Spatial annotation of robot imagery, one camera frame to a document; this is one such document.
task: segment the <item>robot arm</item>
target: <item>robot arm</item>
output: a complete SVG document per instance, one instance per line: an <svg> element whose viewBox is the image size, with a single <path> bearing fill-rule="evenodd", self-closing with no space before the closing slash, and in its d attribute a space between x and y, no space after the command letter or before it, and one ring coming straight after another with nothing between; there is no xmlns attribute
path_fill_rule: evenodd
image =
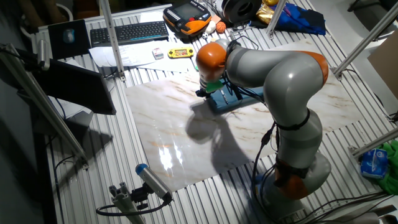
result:
<svg viewBox="0 0 398 224"><path fill-rule="evenodd" d="M330 173L327 159L317 153L322 124L307 109L309 99L328 77L325 58L313 52L249 50L225 40L203 46L197 65L204 83L215 82L224 70L231 83L243 88L263 86L264 101L279 131L275 173L262 183L267 203L298 200L319 188Z"/></svg>

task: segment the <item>ball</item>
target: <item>ball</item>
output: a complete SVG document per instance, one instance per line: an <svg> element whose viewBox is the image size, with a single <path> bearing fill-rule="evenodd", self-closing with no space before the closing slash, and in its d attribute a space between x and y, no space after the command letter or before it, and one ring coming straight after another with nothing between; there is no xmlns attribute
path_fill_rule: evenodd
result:
<svg viewBox="0 0 398 224"><path fill-rule="evenodd" d="M226 25L224 22L218 22L216 25L216 31L217 33L221 34L225 31L226 29Z"/></svg>

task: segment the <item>table surface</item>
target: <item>table surface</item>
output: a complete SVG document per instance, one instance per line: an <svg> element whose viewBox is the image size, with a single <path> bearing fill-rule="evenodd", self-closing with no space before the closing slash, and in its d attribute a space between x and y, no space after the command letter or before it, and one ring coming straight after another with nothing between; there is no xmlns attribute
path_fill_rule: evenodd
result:
<svg viewBox="0 0 398 224"><path fill-rule="evenodd" d="M307 0L289 2L305 9L314 9ZM122 12L113 15L113 19L117 26L138 23L140 13L159 11L164 7L167 6ZM91 29L106 27L103 17L94 17L85 21L88 32ZM217 38L228 38L229 31L212 35ZM270 40L264 30L245 30L241 34L260 43L261 49L312 39L328 60L330 67L337 67L346 57L330 35L276 32L274 38ZM40 39L50 42L47 27L41 27L39 33L32 35L34 51ZM179 40L171 37L169 41ZM192 39L195 50L206 43L202 38ZM243 39L243 44L247 48L254 48L246 39ZM98 72L90 55L79 55L74 59L85 68ZM103 74L111 72L108 68L101 70ZM55 188L53 169L50 169L58 223L63 221L64 223L129 223L125 217L102 217L95 213L96 208L112 204L108 190L110 185L118 186L120 182L125 182L130 190L142 185L142 180L135 174L134 169L137 164L147 163L147 159L124 89L177 74L130 68L126 71L125 82L121 82L118 78L110 79L115 85L111 96L117 113L115 116L95 114L90 123L88 134L83 141L90 168L83 170L79 161L75 162L75 166L71 162L61 164L56 173L59 180L59 197ZM343 72L341 84L364 119L326 134L327 138L323 139L320 152L331 162L332 172L320 189L302 200L308 208L307 213L336 198L357 197L379 190L378 186L358 174L358 165L349 156L347 147L361 147L392 130L395 125L385 119L382 106L360 75ZM50 167L72 154L59 139L54 140L52 145L53 150L47 149ZM274 162L274 156L262 158L259 171L264 172ZM251 201L249 181L252 167L251 162L180 189L173 193L174 201L171 206L143 217L147 223L264 223L265 216L253 206ZM148 203L150 208L154 208L159 206L161 201L155 195L150 195Z"/></svg>

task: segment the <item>black keyboard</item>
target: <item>black keyboard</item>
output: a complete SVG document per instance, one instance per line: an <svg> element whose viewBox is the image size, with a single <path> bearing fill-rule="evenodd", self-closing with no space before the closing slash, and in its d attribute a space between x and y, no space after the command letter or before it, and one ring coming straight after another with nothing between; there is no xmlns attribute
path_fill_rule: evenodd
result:
<svg viewBox="0 0 398 224"><path fill-rule="evenodd" d="M119 45L136 44L150 40L165 40L169 36L164 21L143 22L115 27ZM107 28L90 30L91 47L110 46Z"/></svg>

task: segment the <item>spool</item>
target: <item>spool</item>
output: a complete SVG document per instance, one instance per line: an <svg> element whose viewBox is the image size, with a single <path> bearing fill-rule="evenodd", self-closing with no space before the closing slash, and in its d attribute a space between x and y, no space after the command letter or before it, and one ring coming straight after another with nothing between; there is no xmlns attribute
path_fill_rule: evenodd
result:
<svg viewBox="0 0 398 224"><path fill-rule="evenodd" d="M224 0L221 7L225 19L233 24L254 18L262 0Z"/></svg>

